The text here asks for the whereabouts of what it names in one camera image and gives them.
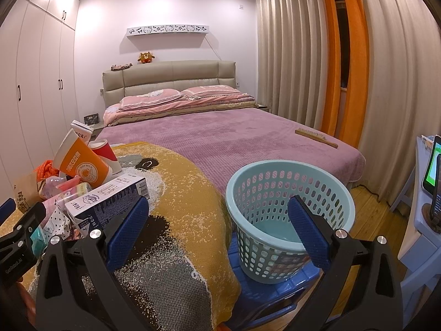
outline window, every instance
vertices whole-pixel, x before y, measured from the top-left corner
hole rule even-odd
[[[340,31],[340,53],[341,53],[341,81],[340,87],[348,87],[349,79],[349,60],[351,49],[349,45],[349,23],[346,11],[345,0],[335,0],[337,7],[338,28]]]

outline mattress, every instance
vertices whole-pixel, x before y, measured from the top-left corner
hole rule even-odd
[[[149,142],[195,163],[225,194],[231,176],[243,166],[269,159],[310,163],[344,185],[361,178],[365,158],[338,139],[338,149],[295,134],[299,123],[257,108],[206,111],[106,127],[100,139],[110,144]]]

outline bed frame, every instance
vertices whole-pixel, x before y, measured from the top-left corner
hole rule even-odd
[[[227,85],[236,88],[236,62],[165,61],[103,73],[106,108],[126,96],[139,96],[158,89],[183,91],[190,87]]]

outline cable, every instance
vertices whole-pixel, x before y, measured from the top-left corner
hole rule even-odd
[[[217,56],[217,58],[219,58],[219,61],[222,61],[222,58],[219,56],[219,54],[216,52],[216,50],[213,48],[213,46],[211,45],[210,41],[208,41],[207,39],[207,35],[205,35],[204,39],[207,41],[208,45],[211,47],[211,49],[213,50],[214,54]]]

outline cardboard box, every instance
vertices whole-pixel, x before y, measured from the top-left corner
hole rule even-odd
[[[77,120],[74,120],[71,123],[71,127],[74,130],[74,132],[80,137],[85,144],[87,144],[92,137],[93,134],[93,128],[89,127]]]
[[[87,236],[91,230],[103,230],[114,216],[126,211],[138,195],[149,199],[146,179],[125,173],[66,203],[66,209],[81,234]]]

